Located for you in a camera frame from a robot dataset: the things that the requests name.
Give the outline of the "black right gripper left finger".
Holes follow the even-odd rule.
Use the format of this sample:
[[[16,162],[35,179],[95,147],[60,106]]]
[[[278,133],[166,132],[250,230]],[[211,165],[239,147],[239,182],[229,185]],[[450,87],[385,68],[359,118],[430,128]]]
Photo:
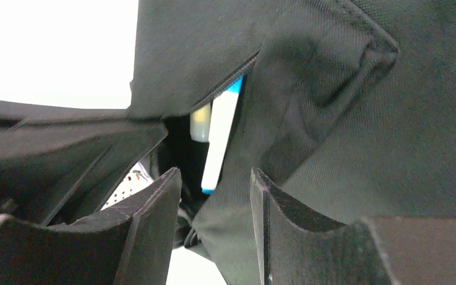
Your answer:
[[[165,284],[181,184],[172,168],[72,224],[43,227],[0,214],[0,284]]]

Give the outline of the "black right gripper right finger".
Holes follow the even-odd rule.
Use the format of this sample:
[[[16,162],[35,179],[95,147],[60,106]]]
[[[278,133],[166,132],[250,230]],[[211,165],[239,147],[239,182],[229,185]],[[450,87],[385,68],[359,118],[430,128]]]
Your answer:
[[[456,284],[456,218],[363,217],[343,224],[252,169],[261,284]]]

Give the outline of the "white marker blue cap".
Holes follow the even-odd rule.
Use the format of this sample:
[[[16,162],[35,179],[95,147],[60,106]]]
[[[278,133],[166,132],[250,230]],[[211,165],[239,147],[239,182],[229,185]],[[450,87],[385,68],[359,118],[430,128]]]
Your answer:
[[[213,100],[209,147],[201,181],[203,194],[211,195],[217,187],[242,83],[241,76]]]

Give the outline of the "black fabric backpack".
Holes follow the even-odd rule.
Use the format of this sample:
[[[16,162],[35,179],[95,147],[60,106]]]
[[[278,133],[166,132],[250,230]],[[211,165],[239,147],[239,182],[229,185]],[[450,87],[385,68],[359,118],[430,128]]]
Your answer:
[[[190,114],[239,77],[221,174]],[[456,1],[140,1],[127,109],[0,100],[0,214],[72,224],[181,173],[173,249],[261,284],[251,171],[343,224],[456,219]]]

